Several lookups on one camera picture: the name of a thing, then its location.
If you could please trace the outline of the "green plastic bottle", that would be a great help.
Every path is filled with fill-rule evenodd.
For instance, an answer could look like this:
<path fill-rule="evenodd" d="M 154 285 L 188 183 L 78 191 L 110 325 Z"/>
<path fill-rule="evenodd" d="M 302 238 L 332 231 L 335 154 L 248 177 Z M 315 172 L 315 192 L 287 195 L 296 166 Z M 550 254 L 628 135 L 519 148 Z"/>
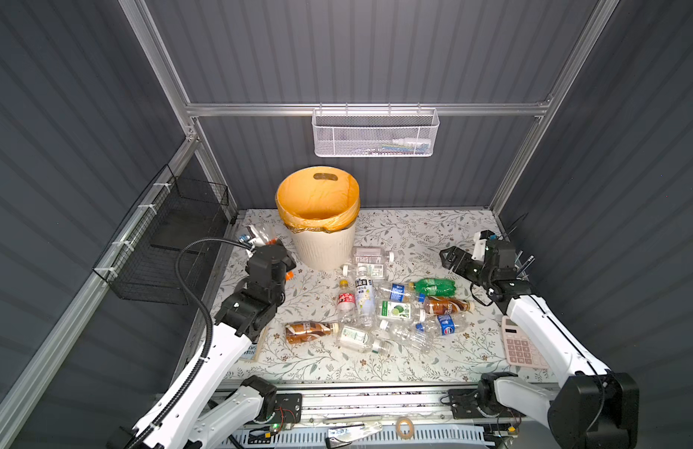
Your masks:
<path fill-rule="evenodd" d="M 426 278 L 413 283 L 413 288 L 419 294 L 433 297 L 454 297 L 456 282 L 450 279 Z"/>

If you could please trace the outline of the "brown coffee bottle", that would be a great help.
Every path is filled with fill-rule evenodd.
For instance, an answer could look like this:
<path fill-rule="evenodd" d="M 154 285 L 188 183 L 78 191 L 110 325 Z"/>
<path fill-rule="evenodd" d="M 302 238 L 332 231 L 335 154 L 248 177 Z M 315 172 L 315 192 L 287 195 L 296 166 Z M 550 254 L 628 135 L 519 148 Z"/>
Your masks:
<path fill-rule="evenodd" d="M 468 301 L 454 299 L 454 297 L 432 297 L 428 296 L 423 302 L 422 308 L 429 315 L 454 315 L 462 312 L 469 312 L 471 304 Z"/>

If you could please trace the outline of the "brown tea bottle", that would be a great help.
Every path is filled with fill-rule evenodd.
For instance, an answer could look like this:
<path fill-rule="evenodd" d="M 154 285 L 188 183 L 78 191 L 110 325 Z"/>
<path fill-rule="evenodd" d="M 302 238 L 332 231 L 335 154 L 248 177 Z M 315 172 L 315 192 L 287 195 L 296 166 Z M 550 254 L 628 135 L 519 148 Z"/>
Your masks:
<path fill-rule="evenodd" d="M 288 343 L 299 344 L 333 335 L 339 329 L 340 324 L 338 322 L 303 321 L 286 324 L 284 333 Z"/>

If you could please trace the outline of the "clear bottle blue label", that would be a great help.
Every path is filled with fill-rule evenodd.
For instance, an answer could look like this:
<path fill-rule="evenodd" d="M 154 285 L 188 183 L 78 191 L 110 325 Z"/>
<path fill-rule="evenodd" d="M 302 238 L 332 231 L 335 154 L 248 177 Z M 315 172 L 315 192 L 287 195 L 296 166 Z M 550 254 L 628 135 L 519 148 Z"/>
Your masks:
<path fill-rule="evenodd" d="M 465 318 L 459 314 L 429 315 L 425 321 L 415 324 L 416 331 L 430 338 L 456 335 L 466 326 Z"/>
<path fill-rule="evenodd" d="M 419 293 L 417 293 L 415 284 L 407 282 L 406 284 L 397 284 L 396 282 L 385 282 L 378 287 L 379 294 L 383 299 L 395 302 L 419 302 Z"/>

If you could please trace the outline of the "bottle red label yellow cap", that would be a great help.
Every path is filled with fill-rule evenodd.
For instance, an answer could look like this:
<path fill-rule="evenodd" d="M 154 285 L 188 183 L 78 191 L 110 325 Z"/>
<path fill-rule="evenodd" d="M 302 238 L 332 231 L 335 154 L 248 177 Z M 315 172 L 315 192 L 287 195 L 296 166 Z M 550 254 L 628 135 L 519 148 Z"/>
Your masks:
<path fill-rule="evenodd" d="M 353 325 L 357 322 L 358 310 L 355 290 L 346 279 L 340 280 L 339 282 L 336 310 L 340 322 L 348 325 Z"/>

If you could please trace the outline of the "tall clear bottle dark label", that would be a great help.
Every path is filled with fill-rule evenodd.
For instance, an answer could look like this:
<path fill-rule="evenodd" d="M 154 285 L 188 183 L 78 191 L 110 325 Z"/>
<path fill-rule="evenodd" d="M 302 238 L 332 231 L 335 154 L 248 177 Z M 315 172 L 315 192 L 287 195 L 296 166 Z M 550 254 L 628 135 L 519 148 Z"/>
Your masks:
<path fill-rule="evenodd" d="M 375 314 L 374 281 L 366 267 L 358 267 L 355 286 L 359 324 L 365 329 L 371 329 Z"/>

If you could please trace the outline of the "bottle green lime label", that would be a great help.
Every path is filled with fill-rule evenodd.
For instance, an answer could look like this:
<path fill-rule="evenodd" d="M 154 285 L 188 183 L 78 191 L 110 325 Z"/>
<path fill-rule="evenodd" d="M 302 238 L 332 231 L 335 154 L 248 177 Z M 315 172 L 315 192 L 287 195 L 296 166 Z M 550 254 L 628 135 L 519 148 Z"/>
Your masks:
<path fill-rule="evenodd" d="M 381 320 L 401 323 L 420 323 L 426 320 L 427 314 L 421 308 L 408 302 L 383 300 L 377 308 Z"/>

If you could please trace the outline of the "small bottle orange label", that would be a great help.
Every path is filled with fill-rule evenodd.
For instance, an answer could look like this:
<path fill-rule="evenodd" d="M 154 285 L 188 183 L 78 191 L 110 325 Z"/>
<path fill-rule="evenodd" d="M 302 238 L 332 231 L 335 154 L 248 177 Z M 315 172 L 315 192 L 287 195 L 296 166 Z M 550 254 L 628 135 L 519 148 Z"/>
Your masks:
<path fill-rule="evenodd" d="M 246 254 L 250 259 L 254 256 L 256 248 L 265 245 L 281 245 L 281 239 L 276 235 L 275 230 L 270 224 L 250 224 L 246 227 L 246 233 L 240 241 L 247 245 Z"/>

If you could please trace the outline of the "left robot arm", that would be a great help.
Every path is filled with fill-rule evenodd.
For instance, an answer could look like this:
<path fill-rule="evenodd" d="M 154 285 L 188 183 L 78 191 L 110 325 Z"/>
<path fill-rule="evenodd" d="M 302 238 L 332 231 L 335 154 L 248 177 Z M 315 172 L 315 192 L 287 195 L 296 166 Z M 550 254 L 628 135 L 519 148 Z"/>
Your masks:
<path fill-rule="evenodd" d="M 216 315 L 195 301 L 205 321 L 205 340 L 168 391 L 132 427 L 119 428 L 109 448 L 215 448 L 249 422 L 266 423 L 275 413 L 277 388 L 251 376 L 214 409 L 206 408 L 217 387 L 275 318 L 286 299 L 286 275 L 296 262 L 276 239 L 248 246 L 247 277 Z"/>

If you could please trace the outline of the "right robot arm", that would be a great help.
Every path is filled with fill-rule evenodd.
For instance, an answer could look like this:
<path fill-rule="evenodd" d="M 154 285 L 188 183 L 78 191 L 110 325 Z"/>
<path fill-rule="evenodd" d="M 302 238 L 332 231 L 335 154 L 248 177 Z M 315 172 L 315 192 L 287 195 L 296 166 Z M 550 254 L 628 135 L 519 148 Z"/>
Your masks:
<path fill-rule="evenodd" d="M 472 253 L 456 246 L 440 253 L 445 269 L 483 288 L 491 304 L 523 330 L 553 372 L 559 391 L 510 372 L 482 375 L 475 404 L 483 415 L 517 411 L 548 428 L 562 448 L 634 448 L 640 390 L 613 372 L 551 312 L 533 285 L 519 278 L 516 248 L 479 239 Z"/>

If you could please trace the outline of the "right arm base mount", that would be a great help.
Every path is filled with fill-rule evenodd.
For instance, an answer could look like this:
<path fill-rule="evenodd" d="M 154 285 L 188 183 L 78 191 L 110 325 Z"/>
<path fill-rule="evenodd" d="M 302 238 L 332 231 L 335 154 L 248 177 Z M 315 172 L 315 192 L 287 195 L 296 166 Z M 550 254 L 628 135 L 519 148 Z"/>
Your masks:
<path fill-rule="evenodd" d="M 501 405 L 483 405 L 479 402 L 478 391 L 474 388 L 448 389 L 440 403 L 447 406 L 455 419 L 476 418 L 514 418 L 520 421 L 522 413 Z"/>

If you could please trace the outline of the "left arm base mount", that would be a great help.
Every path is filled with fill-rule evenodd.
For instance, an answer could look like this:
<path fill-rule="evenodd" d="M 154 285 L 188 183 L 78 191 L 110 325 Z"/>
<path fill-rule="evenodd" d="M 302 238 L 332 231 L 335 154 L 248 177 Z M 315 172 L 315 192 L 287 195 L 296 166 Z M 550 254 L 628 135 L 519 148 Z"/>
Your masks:
<path fill-rule="evenodd" d="M 255 420 L 256 425 L 293 426 L 301 422 L 303 410 L 303 394 L 278 393 L 275 398 L 273 412 L 264 420 Z"/>

